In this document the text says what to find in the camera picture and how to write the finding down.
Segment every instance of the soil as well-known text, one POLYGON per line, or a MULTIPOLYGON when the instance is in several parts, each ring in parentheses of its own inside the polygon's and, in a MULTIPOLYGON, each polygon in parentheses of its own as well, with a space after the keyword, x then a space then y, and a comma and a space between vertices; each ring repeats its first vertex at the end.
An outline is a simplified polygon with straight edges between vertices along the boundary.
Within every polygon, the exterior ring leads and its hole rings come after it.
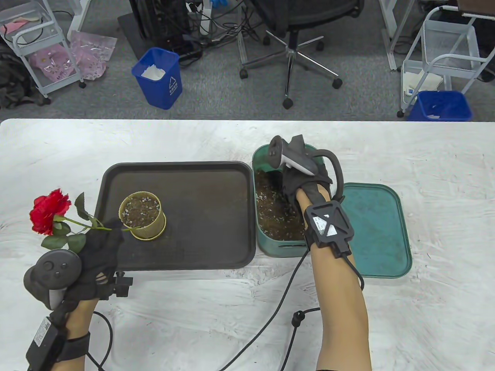
POLYGON ((149 226, 160 214, 158 201, 151 197, 133 197, 122 212, 122 222, 131 228, 149 226))
POLYGON ((304 240, 304 222, 282 194, 282 173, 258 170, 254 173, 258 223, 276 241, 304 240))

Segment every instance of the green container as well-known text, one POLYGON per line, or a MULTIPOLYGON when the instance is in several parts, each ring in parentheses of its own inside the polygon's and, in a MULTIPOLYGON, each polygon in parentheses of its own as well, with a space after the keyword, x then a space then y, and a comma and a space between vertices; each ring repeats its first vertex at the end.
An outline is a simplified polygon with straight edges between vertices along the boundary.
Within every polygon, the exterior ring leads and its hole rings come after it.
MULTIPOLYGON (((267 145, 254 153, 253 177, 258 170, 273 170, 266 163, 267 153, 267 145)), ((397 193, 386 185, 346 183, 344 195, 343 207, 354 227, 350 245, 359 272, 374 278, 398 278, 406 274, 411 269, 412 256, 397 193)), ((306 251, 304 241, 276 241, 265 235, 259 227, 257 210, 256 238, 259 248, 272 257, 298 257, 306 251)))
MULTIPOLYGON (((315 147, 306 144, 307 150, 316 150, 315 147)), ((268 156, 269 145, 263 145, 256 150, 252 156, 252 170, 253 170, 253 182, 254 174, 258 171, 264 171, 268 173, 269 171, 275 170, 266 161, 268 156)), ((316 159, 318 163, 323 163, 323 158, 318 157, 316 159)), ((256 189, 254 190, 254 199, 256 200, 256 189)), ((306 251, 306 243, 304 241, 276 241, 268 237, 261 228, 259 227, 258 221, 258 208, 256 207, 256 240, 258 246, 266 255, 272 256, 274 258, 292 258, 297 256, 302 256, 306 251)))

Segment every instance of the black glove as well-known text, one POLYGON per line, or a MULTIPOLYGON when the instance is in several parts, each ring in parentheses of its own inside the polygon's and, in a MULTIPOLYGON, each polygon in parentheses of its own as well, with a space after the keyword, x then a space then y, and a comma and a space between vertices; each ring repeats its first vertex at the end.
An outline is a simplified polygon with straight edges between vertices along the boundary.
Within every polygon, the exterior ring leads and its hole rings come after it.
POLYGON ((77 281, 68 287, 64 301, 79 302, 98 298, 102 286, 115 274, 117 252, 124 241, 122 222, 113 219, 104 225, 112 230, 89 230, 86 233, 86 244, 79 253, 82 272, 77 281))
MULTIPOLYGON (((301 155, 305 155, 308 158, 311 158, 313 161, 315 157, 314 155, 323 155, 328 157, 336 170, 337 174, 337 185, 338 185, 338 193, 342 192, 343 180, 342 180, 342 170, 340 168, 340 164, 336 158, 336 156, 327 150, 316 150, 316 151, 308 151, 304 146, 304 140, 302 136, 293 137, 291 142, 289 143, 289 147, 292 151, 296 151, 301 155)), ((323 195, 318 191, 318 184, 320 184, 324 189, 328 191, 330 194, 330 184, 333 184, 332 180, 328 177, 327 169, 324 164, 319 164, 314 161, 318 167, 318 173, 315 176, 304 174, 296 168, 289 168, 284 166, 282 171, 283 180, 282 180, 282 192, 285 197, 289 201, 289 203, 300 212, 299 203, 296 200, 296 192, 299 188, 302 188, 304 193, 308 196, 309 200, 315 203, 324 203, 326 202, 323 195)), ((343 200, 342 195, 339 195, 339 202, 343 200)))

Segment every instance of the table surface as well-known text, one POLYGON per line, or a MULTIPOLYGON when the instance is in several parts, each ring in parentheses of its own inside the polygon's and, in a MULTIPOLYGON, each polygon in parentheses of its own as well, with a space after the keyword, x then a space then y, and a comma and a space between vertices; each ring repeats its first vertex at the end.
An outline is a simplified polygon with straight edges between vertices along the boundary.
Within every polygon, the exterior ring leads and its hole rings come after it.
MULTIPOLYGON (((0 369, 27 368, 25 352, 48 314, 22 284, 45 252, 30 230, 35 197, 57 187, 72 199, 84 191, 94 210, 101 177, 115 163, 250 163, 273 136, 301 133, 336 153, 346 182, 388 185, 402 201, 413 267, 399 279, 365 280, 374 370, 495 370, 493 123, 52 119, 0 125, 0 369)), ((296 263, 257 251, 239 270, 133 272, 128 298, 98 306, 115 330, 105 369, 220 369, 270 317, 296 263)), ((278 370, 292 313, 316 304, 307 259, 279 315, 230 369, 278 370)), ((94 318, 91 332, 90 351, 101 359, 104 322, 94 318)), ((315 370, 320 342, 314 313, 286 370, 315 370)))

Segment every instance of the office chair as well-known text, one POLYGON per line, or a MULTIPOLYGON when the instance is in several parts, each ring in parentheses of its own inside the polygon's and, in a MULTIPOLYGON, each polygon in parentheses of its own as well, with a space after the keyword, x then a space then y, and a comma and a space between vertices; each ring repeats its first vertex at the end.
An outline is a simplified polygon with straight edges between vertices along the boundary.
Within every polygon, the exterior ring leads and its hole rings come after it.
POLYGON ((289 60, 285 99, 283 102, 285 109, 291 108, 294 104, 292 99, 289 98, 289 86, 292 66, 296 57, 300 57, 303 61, 309 62, 310 65, 317 66, 328 72, 334 78, 332 83, 333 88, 338 89, 342 86, 342 80, 338 74, 301 52, 301 49, 314 42, 318 42, 316 46, 317 50, 323 50, 324 44, 321 41, 323 36, 299 44, 299 31, 329 23, 347 15, 357 18, 363 10, 364 0, 249 0, 249 2, 256 9, 261 20, 268 28, 266 31, 267 35, 263 38, 263 44, 269 45, 270 38, 272 38, 285 46, 285 50, 246 61, 243 60, 246 59, 246 51, 241 50, 244 49, 244 44, 242 43, 241 45, 240 43, 239 51, 243 66, 239 72, 241 79, 248 77, 246 68, 254 67, 267 60, 285 55, 289 60), (282 40, 286 36, 286 33, 289 33, 288 43, 282 40))

